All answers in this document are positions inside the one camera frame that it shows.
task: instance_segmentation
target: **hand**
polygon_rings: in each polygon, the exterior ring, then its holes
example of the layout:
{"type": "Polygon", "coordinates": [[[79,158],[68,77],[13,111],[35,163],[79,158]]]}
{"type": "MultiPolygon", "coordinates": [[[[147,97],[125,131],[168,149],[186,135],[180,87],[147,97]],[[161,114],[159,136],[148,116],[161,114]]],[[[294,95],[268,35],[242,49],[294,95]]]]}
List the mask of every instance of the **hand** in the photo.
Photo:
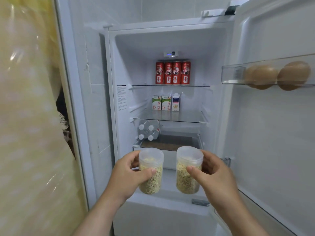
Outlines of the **hand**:
{"type": "Polygon", "coordinates": [[[116,162],[103,193],[118,200],[120,205],[133,195],[141,183],[149,180],[156,173],[155,168],[132,170],[139,166],[139,152],[130,152],[116,162]]]}
{"type": "Polygon", "coordinates": [[[187,171],[203,187],[209,202],[216,210],[242,202],[231,169],[213,153],[201,151],[204,155],[202,171],[196,167],[187,167],[187,171]]]}

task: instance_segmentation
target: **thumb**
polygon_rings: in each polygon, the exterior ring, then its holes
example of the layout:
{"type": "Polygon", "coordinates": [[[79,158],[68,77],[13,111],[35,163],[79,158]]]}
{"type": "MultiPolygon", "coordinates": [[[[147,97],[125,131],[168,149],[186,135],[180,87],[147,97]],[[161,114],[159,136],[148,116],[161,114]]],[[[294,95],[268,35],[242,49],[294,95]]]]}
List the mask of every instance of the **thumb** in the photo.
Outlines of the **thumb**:
{"type": "Polygon", "coordinates": [[[156,174],[155,168],[147,168],[145,170],[138,171],[138,183],[141,184],[147,180],[149,180],[152,176],[156,174]]]}
{"type": "Polygon", "coordinates": [[[187,172],[194,178],[200,185],[203,185],[205,182],[205,173],[199,170],[196,167],[189,166],[186,168],[187,172]]]}

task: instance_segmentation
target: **egg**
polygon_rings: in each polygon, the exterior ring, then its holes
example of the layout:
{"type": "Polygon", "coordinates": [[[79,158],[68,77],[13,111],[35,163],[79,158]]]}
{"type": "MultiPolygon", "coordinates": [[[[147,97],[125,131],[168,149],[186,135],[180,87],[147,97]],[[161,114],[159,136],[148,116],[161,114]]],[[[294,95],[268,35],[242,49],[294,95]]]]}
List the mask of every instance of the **egg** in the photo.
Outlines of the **egg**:
{"type": "Polygon", "coordinates": [[[277,81],[278,70],[268,65],[253,65],[244,72],[244,80],[248,86],[265,90],[277,81]]]}
{"type": "Polygon", "coordinates": [[[288,63],[278,74],[278,85],[285,91],[292,91],[305,84],[311,74],[311,68],[304,61],[288,63]]]}

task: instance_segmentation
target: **jar of oats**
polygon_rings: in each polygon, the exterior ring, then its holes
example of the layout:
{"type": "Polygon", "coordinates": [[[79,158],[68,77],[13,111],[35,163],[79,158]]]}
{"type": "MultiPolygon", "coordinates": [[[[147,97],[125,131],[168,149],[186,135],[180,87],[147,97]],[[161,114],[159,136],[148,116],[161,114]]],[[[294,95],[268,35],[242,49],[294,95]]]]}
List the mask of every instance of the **jar of oats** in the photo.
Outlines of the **jar of oats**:
{"type": "Polygon", "coordinates": [[[144,194],[157,193],[161,188],[164,154],[157,148],[147,148],[139,153],[139,170],[155,168],[156,174],[139,185],[144,194]]]}
{"type": "Polygon", "coordinates": [[[186,167],[194,166],[201,170],[203,153],[195,148],[184,146],[177,150],[176,154],[176,187],[184,194],[195,194],[199,190],[199,183],[190,176],[186,167]]]}

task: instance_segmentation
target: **yellow curtain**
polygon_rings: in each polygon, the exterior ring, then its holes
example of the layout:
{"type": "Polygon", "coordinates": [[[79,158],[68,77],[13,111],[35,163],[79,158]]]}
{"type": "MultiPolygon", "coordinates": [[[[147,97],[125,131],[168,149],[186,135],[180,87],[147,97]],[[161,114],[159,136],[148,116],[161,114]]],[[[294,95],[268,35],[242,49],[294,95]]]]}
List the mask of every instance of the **yellow curtain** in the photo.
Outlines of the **yellow curtain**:
{"type": "Polygon", "coordinates": [[[0,0],[0,31],[0,235],[68,236],[87,212],[55,104],[51,0],[0,0]]]}

